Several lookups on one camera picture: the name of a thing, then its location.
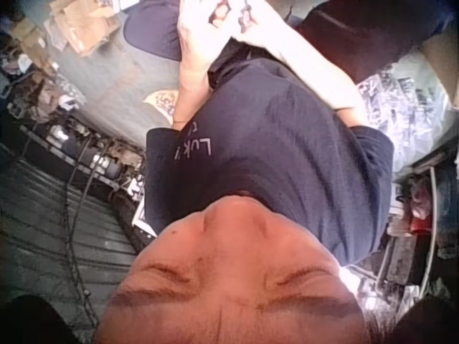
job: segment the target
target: plastic bag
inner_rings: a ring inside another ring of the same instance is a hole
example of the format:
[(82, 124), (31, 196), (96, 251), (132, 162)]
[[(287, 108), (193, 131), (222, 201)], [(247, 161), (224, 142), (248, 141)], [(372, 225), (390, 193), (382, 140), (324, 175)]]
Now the plastic bag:
[(370, 126), (394, 144), (394, 172), (430, 153), (453, 124), (445, 121), (448, 96), (420, 52), (407, 55), (358, 87)]

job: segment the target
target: dark blue shirt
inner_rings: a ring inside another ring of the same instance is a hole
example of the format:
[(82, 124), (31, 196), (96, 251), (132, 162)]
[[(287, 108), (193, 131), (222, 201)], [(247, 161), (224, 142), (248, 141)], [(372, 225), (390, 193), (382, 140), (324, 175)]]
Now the dark blue shirt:
[(281, 64), (253, 60), (227, 74), (181, 132), (148, 132), (146, 219), (158, 233), (248, 191), (347, 265), (378, 247), (393, 150), (377, 130), (347, 128)]

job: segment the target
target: eye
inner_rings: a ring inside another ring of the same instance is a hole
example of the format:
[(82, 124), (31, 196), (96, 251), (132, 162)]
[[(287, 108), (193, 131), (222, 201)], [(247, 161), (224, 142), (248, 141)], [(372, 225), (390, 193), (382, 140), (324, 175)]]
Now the eye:
[(282, 287), (297, 282), (298, 280), (302, 280), (305, 277), (312, 277), (317, 274), (330, 274), (330, 272), (322, 267), (306, 267), (288, 274), (282, 278), (281, 281), (277, 282), (276, 285)]
[(145, 270), (150, 270), (153, 269), (160, 274), (162, 274), (165, 278), (172, 280), (174, 282), (180, 282), (180, 283), (189, 283), (190, 279), (185, 276), (180, 270), (176, 267), (171, 267), (169, 265), (165, 264), (150, 264), (148, 265)]

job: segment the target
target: hair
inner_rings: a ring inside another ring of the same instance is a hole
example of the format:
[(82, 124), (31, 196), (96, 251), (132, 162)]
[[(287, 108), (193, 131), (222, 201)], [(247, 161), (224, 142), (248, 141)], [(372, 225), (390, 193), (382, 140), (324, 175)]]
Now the hair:
[(364, 310), (364, 317), (370, 344), (387, 343), (396, 323), (394, 314)]

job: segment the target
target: fluorescent light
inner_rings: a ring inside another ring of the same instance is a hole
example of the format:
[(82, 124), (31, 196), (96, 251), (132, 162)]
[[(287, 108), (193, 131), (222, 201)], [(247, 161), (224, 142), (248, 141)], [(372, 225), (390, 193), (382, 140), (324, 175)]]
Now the fluorescent light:
[(62, 141), (67, 141), (69, 139), (69, 135), (65, 134), (62, 130), (58, 130), (56, 132), (56, 136)]

